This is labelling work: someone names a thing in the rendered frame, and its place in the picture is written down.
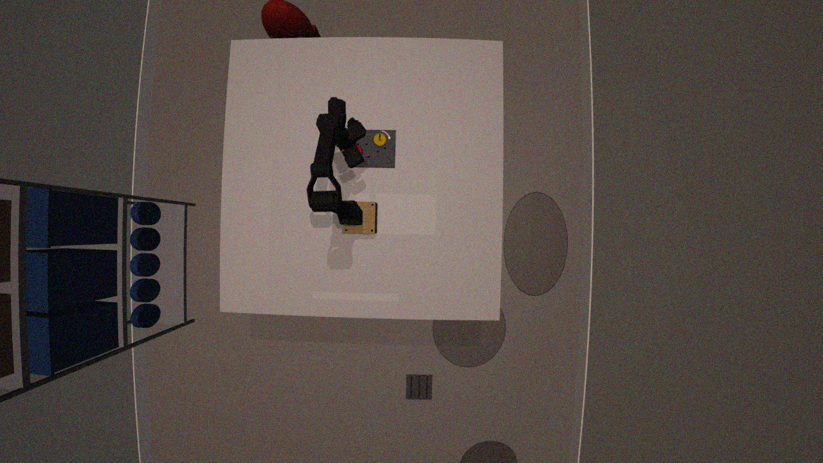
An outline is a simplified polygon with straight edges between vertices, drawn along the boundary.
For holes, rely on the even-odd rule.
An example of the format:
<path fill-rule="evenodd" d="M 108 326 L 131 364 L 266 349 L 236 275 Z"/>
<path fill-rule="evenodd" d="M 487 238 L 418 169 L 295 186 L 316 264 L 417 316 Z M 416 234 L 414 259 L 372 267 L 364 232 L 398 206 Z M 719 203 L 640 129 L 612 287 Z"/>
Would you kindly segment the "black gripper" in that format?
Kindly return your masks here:
<path fill-rule="evenodd" d="M 358 150 L 356 144 L 353 145 L 350 134 L 348 134 L 348 137 L 344 143 L 336 145 L 337 147 L 339 147 L 340 150 L 342 150 L 341 153 L 342 155 L 344 155 L 348 167 L 353 169 L 354 167 L 359 166 L 359 164 L 365 161 L 361 154 L 361 151 Z"/>

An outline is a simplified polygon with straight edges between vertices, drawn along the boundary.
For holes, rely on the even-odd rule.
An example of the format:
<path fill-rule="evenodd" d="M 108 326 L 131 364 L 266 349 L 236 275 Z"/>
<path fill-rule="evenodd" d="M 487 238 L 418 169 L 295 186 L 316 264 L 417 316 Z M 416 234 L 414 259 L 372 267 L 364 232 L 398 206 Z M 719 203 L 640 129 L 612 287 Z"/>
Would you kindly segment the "yellow gear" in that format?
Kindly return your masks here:
<path fill-rule="evenodd" d="M 381 138 L 381 141 L 379 141 L 379 139 L 380 139 L 380 138 Z M 374 141 L 374 144 L 375 144 L 376 146 L 378 145 L 379 147 L 380 147 L 380 146 L 382 147 L 382 145 L 383 145 L 383 144 L 385 144 L 385 145 L 386 145 L 386 143 L 387 143 L 387 138 L 386 138 L 386 136 L 385 136 L 384 134 L 381 134 L 381 132 L 380 132 L 380 134 L 376 134 L 376 136 L 374 136 L 373 141 Z"/>

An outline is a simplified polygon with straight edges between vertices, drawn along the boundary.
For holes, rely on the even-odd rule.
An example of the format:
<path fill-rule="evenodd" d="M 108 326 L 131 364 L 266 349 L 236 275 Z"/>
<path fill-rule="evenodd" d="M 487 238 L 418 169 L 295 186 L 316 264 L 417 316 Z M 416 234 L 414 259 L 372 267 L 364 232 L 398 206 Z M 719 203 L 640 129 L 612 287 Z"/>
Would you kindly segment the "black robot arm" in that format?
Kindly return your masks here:
<path fill-rule="evenodd" d="M 320 130 L 314 163 L 311 164 L 311 180 L 307 185 L 309 207 L 314 212 L 337 213 L 340 224 L 362 225 L 363 211 L 357 202 L 342 201 L 341 187 L 333 177 L 332 162 L 336 144 L 346 141 L 348 134 L 353 145 L 365 137 L 366 129 L 354 117 L 348 120 L 346 128 L 346 102 L 337 97 L 331 97 L 327 103 L 327 113 L 320 114 L 316 126 Z M 314 192 L 312 189 L 317 177 L 327 177 L 336 191 Z"/>

